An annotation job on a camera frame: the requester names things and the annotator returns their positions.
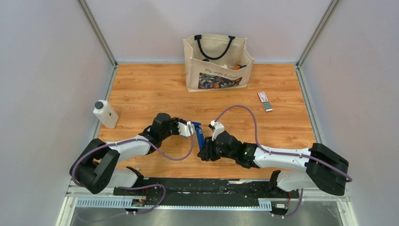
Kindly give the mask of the blue black stapler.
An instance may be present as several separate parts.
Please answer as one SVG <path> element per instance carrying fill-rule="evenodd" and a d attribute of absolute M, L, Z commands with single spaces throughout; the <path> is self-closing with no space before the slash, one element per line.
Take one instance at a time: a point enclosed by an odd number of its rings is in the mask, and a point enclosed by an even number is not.
<path fill-rule="evenodd" d="M 202 128 L 201 128 L 201 123 L 193 122 L 193 121 L 192 121 L 192 123 L 195 126 L 195 135 L 197 137 L 199 150 L 201 151 L 203 149 L 204 145 L 205 145 L 205 138 L 204 138 L 203 131 L 202 131 Z"/>

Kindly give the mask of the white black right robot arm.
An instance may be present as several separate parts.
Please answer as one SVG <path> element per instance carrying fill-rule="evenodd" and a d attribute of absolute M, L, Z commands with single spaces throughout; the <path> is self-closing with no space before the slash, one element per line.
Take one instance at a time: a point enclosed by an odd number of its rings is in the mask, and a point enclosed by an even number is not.
<path fill-rule="evenodd" d="M 346 183 L 351 181 L 348 161 L 321 143 L 303 149 L 271 148 L 242 143 L 224 131 L 216 137 L 206 137 L 197 156 L 203 161 L 229 158 L 246 169 L 276 168 L 268 184 L 274 197 L 303 188 L 343 196 Z"/>

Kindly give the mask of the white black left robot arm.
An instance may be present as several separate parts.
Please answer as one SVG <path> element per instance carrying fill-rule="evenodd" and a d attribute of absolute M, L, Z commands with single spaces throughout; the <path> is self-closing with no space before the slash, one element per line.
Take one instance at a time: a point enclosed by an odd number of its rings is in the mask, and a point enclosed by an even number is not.
<path fill-rule="evenodd" d="M 165 155 L 160 150 L 165 139 L 170 136 L 193 139 L 195 126 L 192 121 L 159 113 L 151 125 L 133 138 L 114 142 L 92 139 L 71 166 L 69 174 L 77 186 L 92 194 L 98 194 L 107 187 L 125 187 L 132 195 L 139 195 L 144 189 L 139 173 L 129 167 L 118 169 L 117 164 L 153 152 Z"/>

